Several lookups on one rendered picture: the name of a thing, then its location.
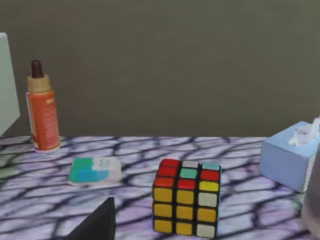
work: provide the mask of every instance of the tabletop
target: tabletop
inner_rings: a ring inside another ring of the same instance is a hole
[[[152,182],[163,158],[222,167],[218,238],[311,240],[300,219],[303,196],[259,176],[263,137],[63,137],[36,153],[29,137],[0,137],[0,240],[61,240],[107,197],[115,197],[116,240],[191,240],[152,230]],[[117,156],[112,187],[67,183],[75,157]]]

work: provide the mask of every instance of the black object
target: black object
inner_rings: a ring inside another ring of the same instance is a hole
[[[116,234],[115,199],[108,197],[64,240],[114,240]]]

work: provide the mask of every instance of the plain background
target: plain background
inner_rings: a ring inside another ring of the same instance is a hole
[[[268,136],[320,114],[319,0],[0,0],[29,135],[30,61],[63,136]]]

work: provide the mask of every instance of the gray cylinder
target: gray cylinder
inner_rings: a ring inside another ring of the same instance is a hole
[[[305,227],[320,239],[320,144],[305,193],[301,219]]]

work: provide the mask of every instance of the yellow square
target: yellow square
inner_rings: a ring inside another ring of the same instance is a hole
[[[172,233],[171,221],[155,219],[153,227],[154,227],[154,231],[158,233],[166,233],[166,234]]]
[[[194,210],[190,206],[176,206],[176,218],[192,220],[194,218]]]
[[[176,192],[176,202],[179,204],[194,204],[194,192],[178,190]]]
[[[216,221],[216,210],[209,208],[198,208],[196,219],[201,222],[214,223]]]
[[[175,225],[175,233],[178,235],[192,235],[192,225],[190,223],[177,222]]]
[[[172,218],[172,206],[169,204],[155,203],[153,205],[153,215],[158,217]]]
[[[207,192],[219,191],[219,183],[213,181],[201,181],[199,183],[199,190]]]
[[[172,190],[169,188],[155,187],[153,189],[153,199],[159,202],[171,203],[172,202]]]

